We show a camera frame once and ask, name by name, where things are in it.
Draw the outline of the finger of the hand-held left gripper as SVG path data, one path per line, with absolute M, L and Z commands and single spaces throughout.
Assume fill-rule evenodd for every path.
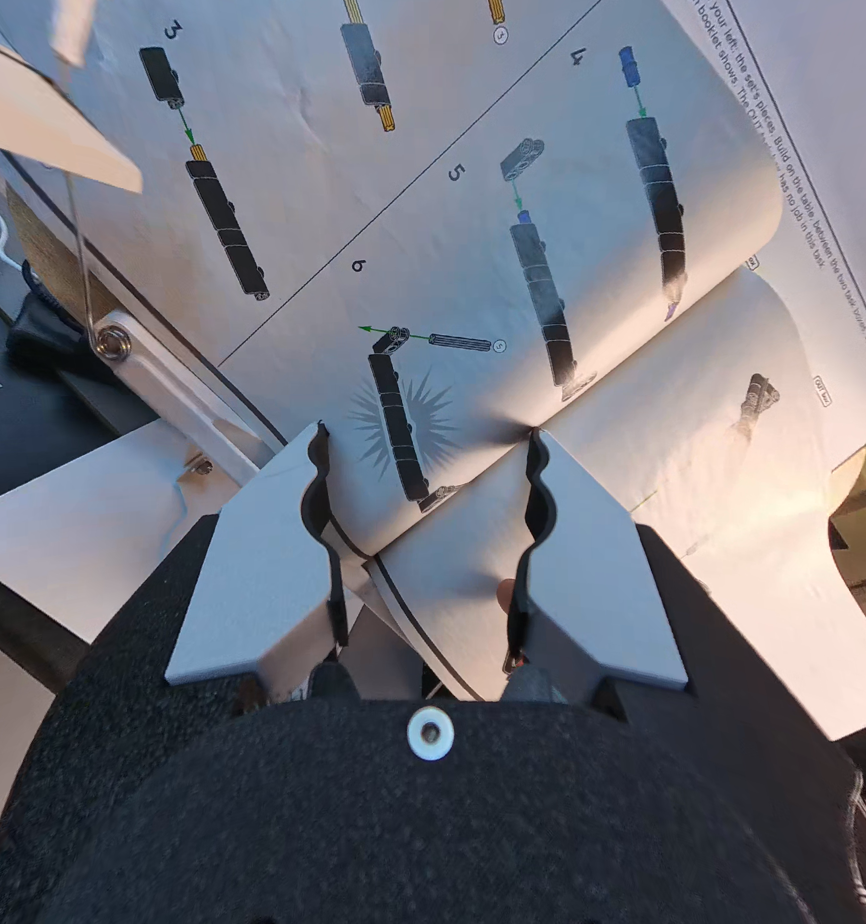
M 50 46 L 69 66 L 85 66 L 97 1 L 54 1 Z
M 139 168 L 45 75 L 0 45 L 0 149 L 140 193 Z

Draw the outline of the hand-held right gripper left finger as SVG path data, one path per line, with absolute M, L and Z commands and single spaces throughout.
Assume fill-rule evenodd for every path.
M 254 673 L 288 699 L 348 643 L 331 515 L 329 433 L 305 427 L 221 509 L 164 677 L 172 686 Z

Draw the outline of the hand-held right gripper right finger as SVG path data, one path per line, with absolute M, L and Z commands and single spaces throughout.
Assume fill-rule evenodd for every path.
M 518 563 L 507 620 L 511 658 L 548 673 L 583 704 L 608 679 L 684 691 L 688 675 L 637 527 L 547 430 L 530 435 L 532 543 Z

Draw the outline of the white stand base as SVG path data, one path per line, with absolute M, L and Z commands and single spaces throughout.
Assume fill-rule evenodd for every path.
M 86 642 L 283 443 L 128 313 L 106 315 L 97 339 L 159 419 L 0 496 L 0 583 Z

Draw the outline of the black power adapter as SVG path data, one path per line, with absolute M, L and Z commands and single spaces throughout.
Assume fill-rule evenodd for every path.
M 11 361 L 30 371 L 65 372 L 93 382 L 116 385 L 117 378 L 74 331 L 37 295 L 25 295 L 21 310 L 6 338 Z

